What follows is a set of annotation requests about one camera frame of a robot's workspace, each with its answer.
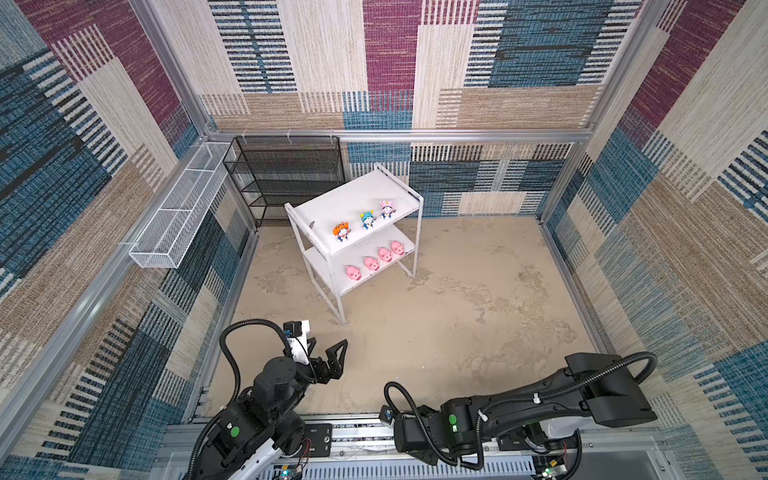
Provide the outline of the pink rubber pig toy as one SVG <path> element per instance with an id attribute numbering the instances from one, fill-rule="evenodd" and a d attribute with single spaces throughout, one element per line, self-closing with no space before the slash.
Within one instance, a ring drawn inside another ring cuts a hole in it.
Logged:
<path id="1" fill-rule="evenodd" d="M 394 260 L 392 252 L 385 247 L 380 247 L 378 250 L 379 258 L 385 263 L 391 263 Z"/>
<path id="2" fill-rule="evenodd" d="M 397 256 L 404 256 L 405 255 L 405 246 L 400 243 L 399 241 L 392 241 L 390 244 L 391 251 L 397 255 Z"/>
<path id="3" fill-rule="evenodd" d="M 380 264 L 377 259 L 366 256 L 363 259 L 363 263 L 369 271 L 376 272 L 380 269 Z"/>
<path id="4" fill-rule="evenodd" d="M 345 274 L 354 282 L 360 281 L 362 279 L 362 272 L 355 265 L 347 265 L 345 267 Z"/>

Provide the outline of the orange crab Doraemon figure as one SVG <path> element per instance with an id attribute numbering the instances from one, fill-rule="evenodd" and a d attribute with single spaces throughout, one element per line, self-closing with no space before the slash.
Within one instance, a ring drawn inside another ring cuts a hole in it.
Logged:
<path id="1" fill-rule="evenodd" d="M 344 242 L 348 239 L 350 233 L 350 226 L 348 222 L 341 222 L 337 224 L 333 229 L 333 235 L 339 242 Z"/>

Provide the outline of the teal hooded Doraemon figure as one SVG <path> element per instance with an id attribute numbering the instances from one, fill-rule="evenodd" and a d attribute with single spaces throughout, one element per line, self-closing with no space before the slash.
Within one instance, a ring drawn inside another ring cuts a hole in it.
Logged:
<path id="1" fill-rule="evenodd" d="M 365 211 L 360 215 L 360 220 L 365 230 L 371 230 L 374 226 L 376 219 L 377 217 L 374 214 L 373 210 Z"/>

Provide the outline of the pink hooded Doraemon figure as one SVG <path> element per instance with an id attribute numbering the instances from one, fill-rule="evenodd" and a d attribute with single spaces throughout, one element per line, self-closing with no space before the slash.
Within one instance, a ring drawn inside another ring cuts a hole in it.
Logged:
<path id="1" fill-rule="evenodd" d="M 384 200 L 381 202 L 381 218 L 391 219 L 396 212 L 394 202 L 392 200 Z"/>

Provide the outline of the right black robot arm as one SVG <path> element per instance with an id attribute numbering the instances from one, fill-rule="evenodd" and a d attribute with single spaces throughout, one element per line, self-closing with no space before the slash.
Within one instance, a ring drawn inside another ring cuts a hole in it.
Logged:
<path id="1" fill-rule="evenodd" d="M 565 418 L 589 418 L 608 428 L 657 419 L 640 385 L 656 370 L 658 358 L 643 351 L 620 357 L 576 353 L 548 377 L 490 395 L 458 397 L 439 409 L 418 406 L 398 382 L 385 384 L 379 419 L 393 429 L 395 448 L 428 465 L 479 471 L 483 443 L 529 425 Z"/>

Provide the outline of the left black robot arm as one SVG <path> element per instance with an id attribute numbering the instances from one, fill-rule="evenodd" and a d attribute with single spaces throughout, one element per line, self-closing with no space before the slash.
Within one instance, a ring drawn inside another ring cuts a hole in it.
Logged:
<path id="1" fill-rule="evenodd" d="M 282 354 L 270 359 L 242 387 L 242 375 L 227 345 L 229 334 L 249 326 L 274 331 L 283 345 Z M 282 457 L 298 458 L 279 479 L 302 476 L 311 455 L 317 452 L 306 423 L 295 408 L 310 386 L 339 380 L 344 373 L 348 349 L 346 339 L 326 350 L 326 357 L 311 355 L 315 338 L 308 338 L 308 323 L 278 325 L 266 319 L 246 319 L 226 327 L 218 342 L 234 377 L 233 394 L 227 405 L 202 428 L 190 455 L 187 479 L 248 479 L 258 476 Z"/>

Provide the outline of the white two-tier metal shelf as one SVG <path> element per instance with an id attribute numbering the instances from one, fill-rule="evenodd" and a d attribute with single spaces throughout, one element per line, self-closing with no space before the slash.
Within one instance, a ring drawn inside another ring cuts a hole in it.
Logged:
<path id="1" fill-rule="evenodd" d="M 381 218 L 381 202 L 392 200 L 396 212 L 391 219 Z M 377 219 L 371 230 L 365 230 L 360 215 L 373 210 Z M 371 172 L 345 183 L 297 207 L 287 203 L 285 211 L 307 268 L 309 278 L 327 303 L 337 321 L 347 323 L 343 297 L 387 268 L 397 265 L 410 277 L 417 273 L 424 198 L 382 164 Z M 348 222 L 348 239 L 339 242 L 334 227 Z M 405 246 L 400 257 L 391 251 L 392 241 Z M 388 248 L 394 260 L 383 262 L 380 247 Z M 369 271 L 366 257 L 378 260 L 380 269 Z M 362 279 L 354 282 L 345 274 L 347 265 L 355 265 Z"/>

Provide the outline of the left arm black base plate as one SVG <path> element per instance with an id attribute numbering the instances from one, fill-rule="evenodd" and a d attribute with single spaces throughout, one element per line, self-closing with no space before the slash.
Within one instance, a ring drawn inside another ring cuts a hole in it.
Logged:
<path id="1" fill-rule="evenodd" d="M 331 423 L 309 423 L 305 425 L 297 458 L 327 458 L 331 454 L 333 425 Z"/>

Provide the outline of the aluminium front rail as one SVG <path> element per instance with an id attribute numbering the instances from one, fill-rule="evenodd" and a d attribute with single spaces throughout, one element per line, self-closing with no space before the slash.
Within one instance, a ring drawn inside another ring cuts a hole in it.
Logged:
<path id="1" fill-rule="evenodd" d="M 261 425 L 233 405 L 170 426 L 154 479 L 678 479 L 661 433 L 600 425 L 559 401 L 501 406 L 454 399 L 370 414 L 289 412 Z"/>

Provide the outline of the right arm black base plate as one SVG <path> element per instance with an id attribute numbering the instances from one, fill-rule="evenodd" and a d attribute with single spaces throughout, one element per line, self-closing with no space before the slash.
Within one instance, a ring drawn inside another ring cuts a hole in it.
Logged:
<path id="1" fill-rule="evenodd" d="M 576 446 L 578 429 L 578 421 L 571 418 L 545 420 L 514 428 L 499 436 L 496 442 L 501 451 L 562 453 Z"/>

